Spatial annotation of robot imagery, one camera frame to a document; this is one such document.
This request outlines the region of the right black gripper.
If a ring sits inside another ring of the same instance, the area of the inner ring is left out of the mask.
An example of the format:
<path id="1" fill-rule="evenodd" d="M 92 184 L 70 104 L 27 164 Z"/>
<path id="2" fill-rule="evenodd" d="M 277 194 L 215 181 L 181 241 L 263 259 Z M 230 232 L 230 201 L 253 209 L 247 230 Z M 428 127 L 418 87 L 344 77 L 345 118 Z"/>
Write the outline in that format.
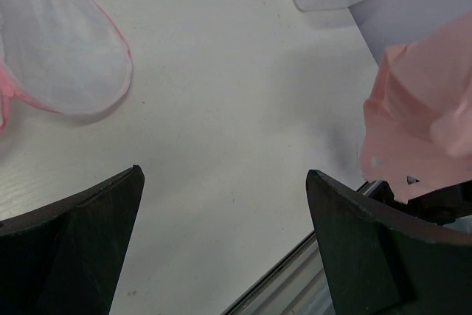
<path id="1" fill-rule="evenodd" d="M 471 215 L 471 181 L 427 193 L 406 204 L 394 200 L 386 182 L 381 183 L 379 190 L 381 203 L 430 223 L 446 225 Z"/>

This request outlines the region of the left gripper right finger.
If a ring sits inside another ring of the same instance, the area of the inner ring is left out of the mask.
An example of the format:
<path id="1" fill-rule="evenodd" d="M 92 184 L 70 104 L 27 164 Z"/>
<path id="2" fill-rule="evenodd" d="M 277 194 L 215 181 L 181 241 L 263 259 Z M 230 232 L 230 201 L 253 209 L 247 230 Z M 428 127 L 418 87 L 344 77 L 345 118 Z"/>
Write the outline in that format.
<path id="1" fill-rule="evenodd" d="M 318 170 L 310 214 L 337 314 L 469 314 L 471 235 L 413 217 Z"/>

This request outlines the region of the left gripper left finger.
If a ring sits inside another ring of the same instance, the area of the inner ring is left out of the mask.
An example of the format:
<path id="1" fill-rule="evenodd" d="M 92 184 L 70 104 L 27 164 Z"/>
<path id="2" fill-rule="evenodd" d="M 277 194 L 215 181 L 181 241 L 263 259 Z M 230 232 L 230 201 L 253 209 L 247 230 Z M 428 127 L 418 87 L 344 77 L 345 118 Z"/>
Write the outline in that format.
<path id="1" fill-rule="evenodd" d="M 144 184 L 134 165 L 1 221 L 1 313 L 108 314 Z"/>

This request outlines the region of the pink bra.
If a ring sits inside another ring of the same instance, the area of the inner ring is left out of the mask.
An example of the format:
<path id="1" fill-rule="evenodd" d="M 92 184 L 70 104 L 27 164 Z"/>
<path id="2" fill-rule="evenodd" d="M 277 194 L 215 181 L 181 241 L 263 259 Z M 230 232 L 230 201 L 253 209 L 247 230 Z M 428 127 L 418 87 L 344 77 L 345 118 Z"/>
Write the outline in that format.
<path id="1" fill-rule="evenodd" d="M 385 49 L 364 102 L 361 169 L 400 203 L 471 180 L 471 14 Z"/>

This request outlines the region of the white mesh laundry bag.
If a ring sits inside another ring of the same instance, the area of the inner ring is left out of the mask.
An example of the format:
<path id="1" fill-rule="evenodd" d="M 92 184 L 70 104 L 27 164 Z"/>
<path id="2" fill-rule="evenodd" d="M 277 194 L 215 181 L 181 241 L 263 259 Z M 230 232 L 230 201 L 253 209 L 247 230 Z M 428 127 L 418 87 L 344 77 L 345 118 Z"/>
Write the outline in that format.
<path id="1" fill-rule="evenodd" d="M 1 0 L 1 128 L 10 103 L 97 115 L 128 91 L 128 44 L 93 0 Z"/>

